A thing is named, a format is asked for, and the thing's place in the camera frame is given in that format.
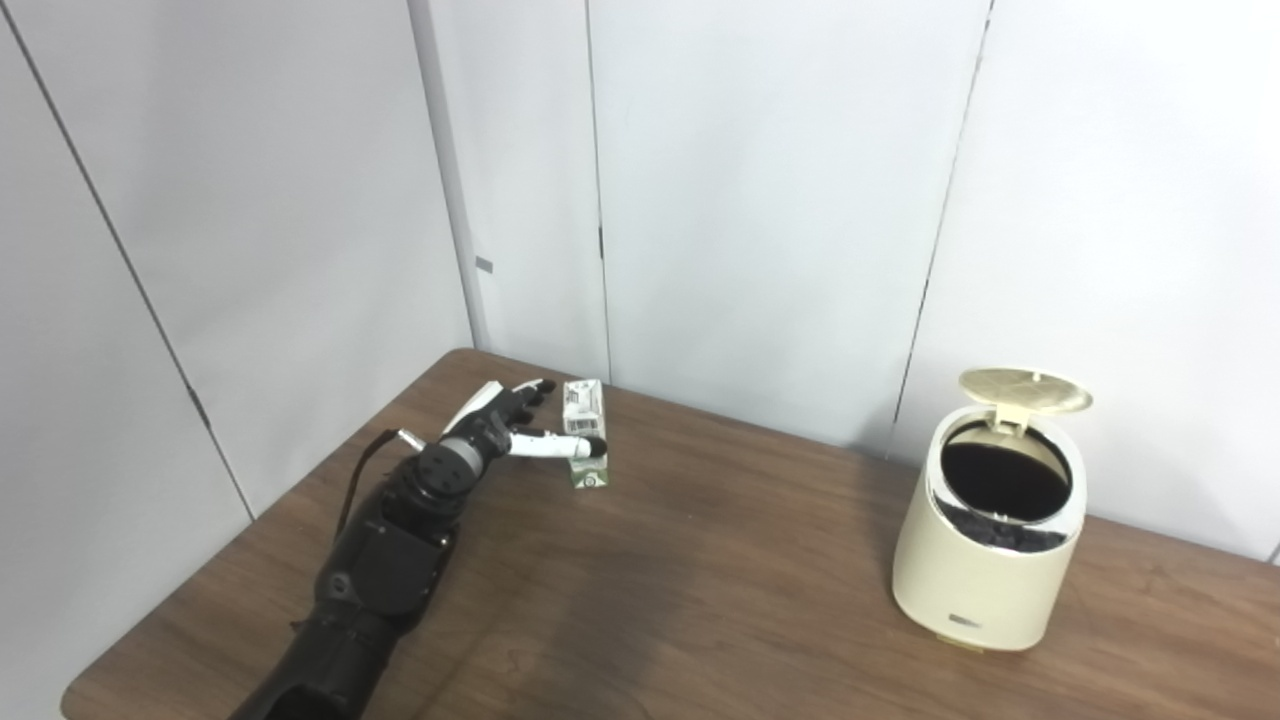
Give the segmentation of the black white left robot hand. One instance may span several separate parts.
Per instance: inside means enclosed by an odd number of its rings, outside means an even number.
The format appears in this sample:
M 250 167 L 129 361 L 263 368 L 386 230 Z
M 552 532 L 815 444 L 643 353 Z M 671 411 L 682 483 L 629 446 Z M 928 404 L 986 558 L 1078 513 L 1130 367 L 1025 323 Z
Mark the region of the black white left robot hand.
M 538 378 L 513 388 L 489 380 L 457 411 L 439 445 L 458 454 L 483 475 L 499 457 L 595 459 L 607 455 L 607 442 L 594 437 L 564 436 L 529 427 L 532 410 L 556 389 L 553 380 Z

